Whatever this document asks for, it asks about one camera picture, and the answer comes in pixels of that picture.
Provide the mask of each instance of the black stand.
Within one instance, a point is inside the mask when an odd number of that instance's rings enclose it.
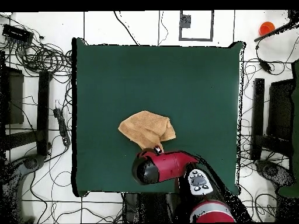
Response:
[[[39,73],[37,130],[6,136],[5,120],[9,109],[9,76],[5,66],[5,53],[0,53],[0,222],[24,223],[21,214],[22,184],[25,177],[41,168],[48,149],[48,99],[51,75]],[[5,151],[36,142],[37,154],[6,164]]]

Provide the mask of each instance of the table surface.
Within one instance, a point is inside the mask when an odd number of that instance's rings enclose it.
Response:
[[[150,47],[85,45],[77,39],[78,191],[175,192],[174,180],[144,186],[132,177],[141,149],[117,128],[147,110],[169,117],[174,126],[176,138],[164,142],[164,150],[199,154],[237,195],[242,49],[242,42],[231,48]]]

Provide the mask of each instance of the cloth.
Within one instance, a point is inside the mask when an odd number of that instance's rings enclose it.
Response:
[[[119,131],[141,149],[154,148],[161,142],[176,138],[175,130],[168,117],[141,111],[127,118],[119,125]]]

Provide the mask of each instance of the floor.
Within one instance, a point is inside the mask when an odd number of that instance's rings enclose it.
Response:
[[[239,183],[242,187],[240,199],[244,202],[253,220],[260,222],[274,221],[274,212],[276,201],[263,193],[269,193],[275,197],[272,184],[261,178],[254,171],[255,166],[249,164],[247,160],[247,150],[249,149],[249,141],[246,135],[250,135],[251,111],[252,107],[252,81],[254,78],[265,78],[265,100],[269,97],[269,86],[271,82],[280,81],[282,79],[292,78],[292,73],[288,68],[284,69],[282,63],[274,63],[274,73],[277,76],[269,75],[260,70],[260,66],[256,59],[256,43],[253,42],[258,37],[259,26],[265,21],[271,21],[276,27],[288,22],[286,10],[215,10],[214,11],[214,37],[213,42],[208,41],[179,41],[178,40],[178,23],[179,11],[145,11],[145,12],[116,12],[118,18],[127,26],[130,33],[141,45],[151,46],[221,46],[228,47],[233,41],[246,42],[244,60],[240,61],[240,65],[244,63],[246,68],[244,79],[244,96],[243,96],[243,115],[242,115],[242,169],[240,171]],[[191,14],[193,20],[203,20],[203,25],[193,27],[192,37],[203,38],[207,35],[206,30],[209,29],[209,23],[205,22],[203,16],[208,16],[205,11],[184,12]],[[13,20],[34,29],[41,36],[44,36],[43,43],[50,43],[59,46],[64,54],[71,49],[71,39],[73,37],[84,38],[88,44],[134,44],[134,40],[129,36],[124,26],[116,19],[113,12],[37,12],[37,13],[13,13],[11,25],[18,25]],[[0,17],[0,24],[9,23],[8,19]],[[288,62],[287,67],[290,68],[289,62],[293,62],[299,58],[299,51],[294,46],[298,37],[298,30],[289,30],[278,36],[272,36],[263,40],[259,45],[259,56],[267,61],[283,61]],[[3,42],[3,36],[0,36],[0,42]],[[16,64],[16,56],[10,56],[8,63],[11,67],[23,70],[23,74],[27,72]],[[57,76],[60,82],[52,80],[50,83],[50,105],[51,109],[59,106],[65,99],[65,92],[69,89],[68,71],[60,72]],[[37,100],[37,83],[38,79],[31,76],[25,78],[23,110],[27,114],[33,128],[36,128],[37,107],[34,102]],[[71,105],[69,110],[64,111],[66,121],[71,118]],[[265,103],[265,123],[267,123],[267,103]],[[7,126],[6,133],[14,133],[30,129],[29,123],[24,121],[22,125]],[[52,157],[59,155],[64,150],[64,146],[59,136],[58,122],[54,116],[49,116],[49,141],[53,142]],[[35,144],[21,146],[7,151],[6,157],[15,160],[23,156],[27,151],[28,154],[35,153]],[[119,193],[90,192],[86,197],[77,198],[72,193],[70,185],[70,172],[72,166],[71,148],[63,155],[52,159],[46,163],[40,170],[36,172],[32,190],[43,200],[37,199],[30,192],[30,184],[33,180],[33,174],[28,175],[23,186],[22,206],[23,213],[26,216],[35,216],[37,223],[97,223],[99,221],[110,221],[119,215],[122,207],[122,198]],[[263,152],[263,158],[267,158],[270,153]],[[280,162],[284,167],[288,168],[288,160],[280,154],[274,154],[270,157],[275,162]],[[257,200],[259,213],[255,211],[252,200]]]

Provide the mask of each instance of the black bar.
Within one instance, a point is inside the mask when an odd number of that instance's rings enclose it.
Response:
[[[280,153],[288,158],[293,156],[294,150],[290,141],[281,140],[271,136],[256,135],[255,145],[260,148],[270,149],[275,153]]]
[[[263,135],[265,80],[256,78],[253,81],[253,106],[251,118],[251,148],[250,159],[259,160],[262,147],[257,145],[256,136]]]
[[[5,52],[0,52],[0,138],[5,138],[5,120],[8,113],[8,73],[5,66]],[[3,168],[6,150],[0,148],[0,169]]]
[[[0,139],[0,148],[8,151],[19,146],[30,144],[36,141],[36,132],[25,131],[10,134],[5,138]]]
[[[277,29],[274,29],[273,31],[271,31],[268,34],[265,34],[263,36],[260,36],[260,37],[256,38],[254,40],[254,42],[258,42],[258,41],[262,40],[263,38],[269,37],[269,36],[274,35],[276,33],[280,33],[280,32],[282,32],[284,30],[287,30],[288,28],[290,28],[290,23],[289,22],[287,24],[281,26],[281,27],[278,27]]]
[[[48,153],[48,115],[49,115],[49,83],[51,75],[48,71],[39,73],[39,98],[37,106],[37,154],[46,156]]]

